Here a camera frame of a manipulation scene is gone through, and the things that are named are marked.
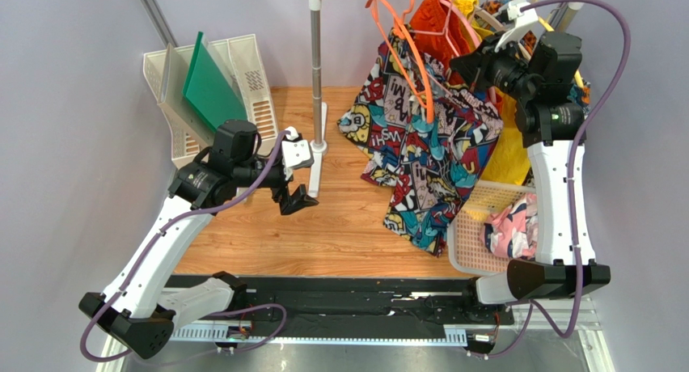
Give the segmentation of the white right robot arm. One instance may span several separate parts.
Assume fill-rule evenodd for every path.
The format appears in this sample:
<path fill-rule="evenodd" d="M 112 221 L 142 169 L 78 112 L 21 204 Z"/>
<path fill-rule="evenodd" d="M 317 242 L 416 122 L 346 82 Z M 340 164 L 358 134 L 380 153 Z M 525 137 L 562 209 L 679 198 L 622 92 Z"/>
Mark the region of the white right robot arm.
<path fill-rule="evenodd" d="M 505 271 L 476 278 L 475 296 L 484 305 L 581 297 L 611 282 L 610 267 L 596 260 L 585 219 L 585 113 L 569 100 L 581 39 L 545 32 L 526 61 L 514 42 L 501 44 L 503 37 L 489 36 L 449 64 L 477 90 L 495 87 L 515 99 L 515 123 L 535 177 L 539 240 L 534 260 L 512 259 Z"/>

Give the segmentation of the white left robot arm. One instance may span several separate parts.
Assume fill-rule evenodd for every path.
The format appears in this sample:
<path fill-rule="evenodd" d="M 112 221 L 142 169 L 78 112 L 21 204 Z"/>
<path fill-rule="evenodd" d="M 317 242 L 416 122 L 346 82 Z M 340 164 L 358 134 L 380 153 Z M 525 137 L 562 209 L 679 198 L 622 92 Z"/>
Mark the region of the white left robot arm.
<path fill-rule="evenodd" d="M 199 285 L 165 294 L 164 288 L 192 241 L 219 213 L 267 188 L 281 214 L 316 205 L 304 185 L 290 190 L 294 171 L 314 164 L 311 144 L 294 128 L 282 130 L 268 155 L 257 126 L 227 120 L 210 146 L 181 167 L 167 190 L 154 225 L 132 259 L 103 291 L 85 294 L 79 309 L 90 328 L 100 328 L 147 360 L 158 354 L 174 331 L 206 317 L 253 312 L 246 285 L 226 272 Z"/>

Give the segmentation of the pink wire hanger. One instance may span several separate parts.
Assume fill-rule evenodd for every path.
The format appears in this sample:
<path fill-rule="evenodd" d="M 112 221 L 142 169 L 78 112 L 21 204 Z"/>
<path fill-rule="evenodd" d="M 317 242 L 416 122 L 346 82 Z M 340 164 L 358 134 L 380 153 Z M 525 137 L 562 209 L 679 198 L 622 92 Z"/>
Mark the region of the pink wire hanger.
<path fill-rule="evenodd" d="M 419 6 L 415 5 L 415 0 L 409 0 L 408 9 L 403 12 L 403 16 L 407 16 L 408 14 L 412 14 L 412 16 L 414 16 L 418 8 Z M 453 93 L 463 86 L 463 79 L 460 75 L 452 73 L 450 68 L 448 70 L 445 70 L 445 67 L 441 62 L 435 60 L 427 53 L 420 52 L 416 47 L 414 41 L 415 32 L 418 34 L 426 34 L 432 36 L 447 36 L 449 20 L 450 15 L 447 15 L 445 27 L 442 32 L 415 31 L 412 30 L 410 23 L 408 24 L 407 29 L 413 38 L 412 45 L 416 48 L 416 51 L 418 51 L 419 54 L 422 56 L 424 69 L 431 72 L 431 75 L 429 76 L 428 87 L 431 88 L 433 91 L 434 100 L 436 102 L 442 101 L 447 102 L 448 104 L 456 104 L 458 100 L 454 97 Z"/>

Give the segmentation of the comic print shorts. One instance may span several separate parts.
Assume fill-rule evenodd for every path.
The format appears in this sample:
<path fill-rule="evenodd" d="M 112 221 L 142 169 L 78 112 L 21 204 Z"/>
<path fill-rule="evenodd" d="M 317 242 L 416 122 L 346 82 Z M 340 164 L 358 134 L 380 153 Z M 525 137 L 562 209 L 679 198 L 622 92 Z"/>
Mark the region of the comic print shorts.
<path fill-rule="evenodd" d="M 391 188 L 383 225 L 440 256 L 448 226 L 469 200 L 503 130 L 496 97 L 463 85 L 456 104 L 436 102 L 431 72 L 390 33 L 340 133 L 369 159 L 362 179 Z"/>

